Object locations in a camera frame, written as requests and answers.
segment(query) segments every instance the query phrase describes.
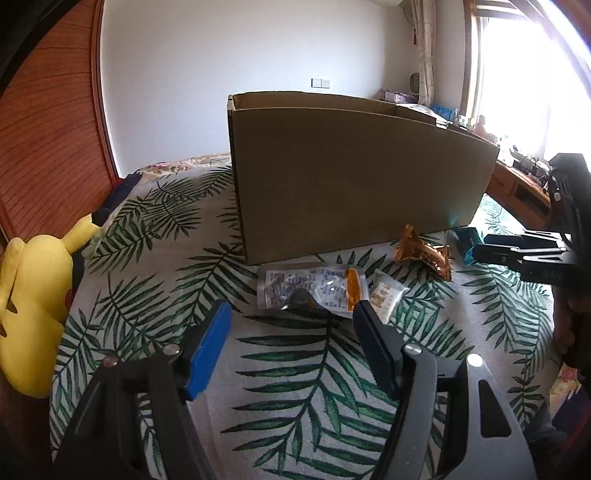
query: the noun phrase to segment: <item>white packet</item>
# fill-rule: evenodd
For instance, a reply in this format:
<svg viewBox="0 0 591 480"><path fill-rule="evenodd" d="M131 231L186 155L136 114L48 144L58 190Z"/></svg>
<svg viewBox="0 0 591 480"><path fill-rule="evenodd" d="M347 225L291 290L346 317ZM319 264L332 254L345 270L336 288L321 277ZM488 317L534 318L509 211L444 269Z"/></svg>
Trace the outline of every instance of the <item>white packet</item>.
<svg viewBox="0 0 591 480"><path fill-rule="evenodd" d="M390 275L381 270L375 270L374 286L369 294L369 302L384 325L389 323L392 312L409 290L410 288Z"/></svg>
<svg viewBox="0 0 591 480"><path fill-rule="evenodd" d="M365 273L342 264L267 264L258 271L256 302L260 309L280 308L297 288L305 288L327 310L352 318L359 300L369 299Z"/></svg>

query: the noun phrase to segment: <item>blue gripper pad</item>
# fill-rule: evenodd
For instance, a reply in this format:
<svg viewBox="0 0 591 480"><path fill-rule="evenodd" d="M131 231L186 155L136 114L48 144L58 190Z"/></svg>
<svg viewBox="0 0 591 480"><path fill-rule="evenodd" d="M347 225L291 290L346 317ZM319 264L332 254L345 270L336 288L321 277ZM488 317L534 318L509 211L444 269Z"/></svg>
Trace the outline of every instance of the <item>blue gripper pad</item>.
<svg viewBox="0 0 591 480"><path fill-rule="evenodd" d="M191 358L189 382L185 387L191 400L207 388L223 344L226 342L231 323L232 308L225 301L213 314L211 324Z"/></svg>

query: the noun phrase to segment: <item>pikachu plush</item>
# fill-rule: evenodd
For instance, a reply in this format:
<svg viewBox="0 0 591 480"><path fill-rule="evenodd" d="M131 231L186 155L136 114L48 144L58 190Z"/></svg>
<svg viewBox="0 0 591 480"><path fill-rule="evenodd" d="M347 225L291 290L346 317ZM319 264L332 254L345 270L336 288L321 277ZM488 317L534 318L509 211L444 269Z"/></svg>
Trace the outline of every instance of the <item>pikachu plush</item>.
<svg viewBox="0 0 591 480"><path fill-rule="evenodd" d="M90 215L62 238L13 238L0 268L0 367L20 393L45 398L68 315L72 253L98 232Z"/></svg>

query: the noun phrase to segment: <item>green leaf pattern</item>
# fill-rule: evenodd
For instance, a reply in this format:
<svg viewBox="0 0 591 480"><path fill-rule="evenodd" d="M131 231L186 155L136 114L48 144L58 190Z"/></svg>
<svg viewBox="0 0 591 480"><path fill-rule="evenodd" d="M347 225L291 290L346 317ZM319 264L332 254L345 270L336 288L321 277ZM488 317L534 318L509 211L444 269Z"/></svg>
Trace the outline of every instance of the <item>green leaf pattern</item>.
<svg viewBox="0 0 591 480"><path fill-rule="evenodd" d="M485 196L473 222L483 232L521 226ZM51 398L54 450L100 360L152 354L203 320L216 299L233 307L232 329L207 391L191 406L219 478L367 479L395 418L374 382L350 320L309 320L256 307L256 267L245 265L227 164L138 185L112 216L87 261L59 348ZM428 236L444 241L444 233ZM551 296L494 266L452 260L445 282L418 262L392 261L385 243L303 261L380 269L409 287L390 322L436 355L480 353L529 421L557 366ZM164 476L150 399L138 398L151 474ZM434 410L424 474L436 469L446 397Z"/></svg>

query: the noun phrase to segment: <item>cardboard box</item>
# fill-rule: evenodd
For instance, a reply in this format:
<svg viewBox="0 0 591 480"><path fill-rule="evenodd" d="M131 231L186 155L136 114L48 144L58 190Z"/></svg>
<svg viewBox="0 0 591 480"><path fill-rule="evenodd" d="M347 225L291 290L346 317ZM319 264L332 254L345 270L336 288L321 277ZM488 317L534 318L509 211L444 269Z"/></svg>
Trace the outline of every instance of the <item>cardboard box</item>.
<svg viewBox="0 0 591 480"><path fill-rule="evenodd" d="M397 105L255 92L228 100L248 264L467 225L498 148Z"/></svg>

